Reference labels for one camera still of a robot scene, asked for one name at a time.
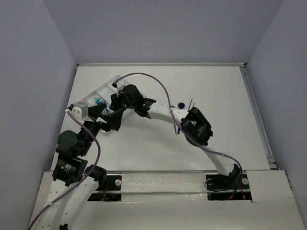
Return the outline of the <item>dark purple plastic spoon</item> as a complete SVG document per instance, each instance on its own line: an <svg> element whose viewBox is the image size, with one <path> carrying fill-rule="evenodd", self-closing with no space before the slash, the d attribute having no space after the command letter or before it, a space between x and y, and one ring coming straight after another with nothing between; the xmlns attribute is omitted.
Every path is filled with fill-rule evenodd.
<svg viewBox="0 0 307 230"><path fill-rule="evenodd" d="M185 108L185 104L183 102L178 103L178 108L179 109L184 109Z"/></svg>

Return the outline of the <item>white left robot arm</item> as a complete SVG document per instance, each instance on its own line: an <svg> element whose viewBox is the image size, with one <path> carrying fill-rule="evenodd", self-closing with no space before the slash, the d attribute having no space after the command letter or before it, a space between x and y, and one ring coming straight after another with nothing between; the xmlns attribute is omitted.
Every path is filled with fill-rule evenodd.
<svg viewBox="0 0 307 230"><path fill-rule="evenodd" d="M62 132L57 140L58 159L52 173L51 187L45 206L29 225L30 230L69 230L80 209L96 189L107 184L106 169L98 166L102 147L98 133L119 130L124 108L103 114L105 104L87 109L88 117L78 121L76 105L67 115L80 126L80 131Z"/></svg>

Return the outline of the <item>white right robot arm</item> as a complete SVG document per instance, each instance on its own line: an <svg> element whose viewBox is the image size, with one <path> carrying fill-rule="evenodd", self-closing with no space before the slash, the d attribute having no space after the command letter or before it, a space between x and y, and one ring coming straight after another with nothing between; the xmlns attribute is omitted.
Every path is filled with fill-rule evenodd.
<svg viewBox="0 0 307 230"><path fill-rule="evenodd" d="M176 109L162 105L154 99L145 98L135 85L113 83L112 86L117 89L117 92L111 95L109 108L113 113L108 115L111 118L113 130L119 130L124 112L130 109L140 117L178 126L186 140L193 146L206 147L213 136L211 124L196 107L190 110Z"/></svg>

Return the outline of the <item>clear divided utensil tray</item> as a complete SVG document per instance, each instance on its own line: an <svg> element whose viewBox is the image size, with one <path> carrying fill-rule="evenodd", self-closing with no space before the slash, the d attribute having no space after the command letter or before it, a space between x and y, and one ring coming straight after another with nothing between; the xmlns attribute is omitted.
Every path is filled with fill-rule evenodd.
<svg viewBox="0 0 307 230"><path fill-rule="evenodd" d="M101 97L104 100L106 100L109 103L109 106L110 106L110 104L111 104L111 95L115 94L117 92L117 90L115 88L113 88L111 84L112 84L112 82L119 81L118 79L120 77L121 77L120 75L116 75L115 77L113 77L112 79L107 81L105 84L103 84L102 86L97 88L95 91L93 91L92 93L90 93L89 95L84 97L81 100L81 102L87 103L89 105L89 107L91 107L91 104L94 103L93 102L93 98L98 96L98 97ZM134 114L134 110L126 109L124 111L124 113L123 113L123 116L122 116L121 125L122 125L123 122L125 122L133 114ZM104 120L102 118L97 118L96 120L92 120L91 118L88 117L88 118L86 118L86 120L88 120L88 121L97 121L97 122L98 121L104 122Z"/></svg>

